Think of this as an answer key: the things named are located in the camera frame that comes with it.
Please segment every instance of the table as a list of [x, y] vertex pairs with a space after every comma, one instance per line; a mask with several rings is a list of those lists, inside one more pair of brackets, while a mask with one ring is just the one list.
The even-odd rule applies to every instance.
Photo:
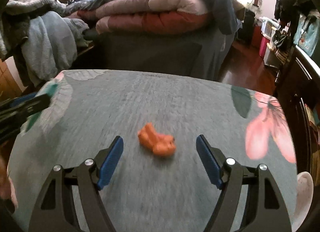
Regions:
[[[200, 134], [242, 165], [265, 163], [292, 219], [296, 165], [275, 98], [217, 82], [133, 71], [68, 70], [53, 82], [58, 87], [52, 105], [17, 137], [9, 160], [19, 203], [14, 217], [23, 229], [50, 169], [79, 165], [116, 135], [124, 139], [124, 152], [100, 195], [117, 231], [204, 230], [220, 191], [210, 184], [196, 152]], [[173, 157], [157, 158], [139, 145], [137, 131], [147, 122], [175, 137]], [[272, 131], [274, 122], [281, 137]], [[80, 227], [87, 231], [74, 192]], [[243, 186], [232, 231], [240, 226], [245, 199]]]

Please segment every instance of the wooden floor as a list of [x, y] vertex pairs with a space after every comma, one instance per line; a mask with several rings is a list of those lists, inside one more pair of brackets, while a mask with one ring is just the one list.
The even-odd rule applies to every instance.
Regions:
[[237, 41], [233, 42], [222, 64], [218, 81], [269, 95], [275, 89], [275, 77], [265, 68], [259, 50]]

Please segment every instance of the pink bin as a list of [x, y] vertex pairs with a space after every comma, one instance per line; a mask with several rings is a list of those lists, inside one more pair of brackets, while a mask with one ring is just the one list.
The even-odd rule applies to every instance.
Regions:
[[263, 58], [264, 55], [266, 54], [267, 43], [269, 42], [270, 42], [270, 39], [268, 39], [267, 37], [265, 37], [265, 35], [263, 35], [261, 44], [260, 44], [260, 50], [259, 50], [259, 55], [261, 58]]

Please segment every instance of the silver screw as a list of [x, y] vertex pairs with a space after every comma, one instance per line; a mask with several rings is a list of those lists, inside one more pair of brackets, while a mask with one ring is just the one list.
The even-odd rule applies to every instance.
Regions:
[[226, 160], [226, 162], [227, 162], [227, 164], [229, 164], [229, 165], [234, 165], [234, 164], [236, 163], [236, 161], [235, 161], [233, 158], [228, 158], [228, 159]]
[[86, 159], [84, 161], [84, 164], [87, 165], [87, 166], [93, 165], [93, 160], [92, 159]]
[[261, 169], [261, 170], [263, 170], [263, 171], [265, 171], [266, 169], [268, 169], [268, 167], [265, 165], [265, 164], [260, 164], [259, 165], [259, 168]]
[[54, 167], [53, 167], [53, 170], [54, 171], [60, 171], [61, 170], [61, 165], [55, 165]]

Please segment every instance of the orange plush toy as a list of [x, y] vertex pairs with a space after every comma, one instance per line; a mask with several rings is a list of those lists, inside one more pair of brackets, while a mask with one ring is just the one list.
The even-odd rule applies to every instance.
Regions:
[[158, 156], [170, 156], [176, 151], [174, 137], [172, 135], [158, 134], [152, 123], [147, 123], [138, 132], [141, 145], [152, 150]]

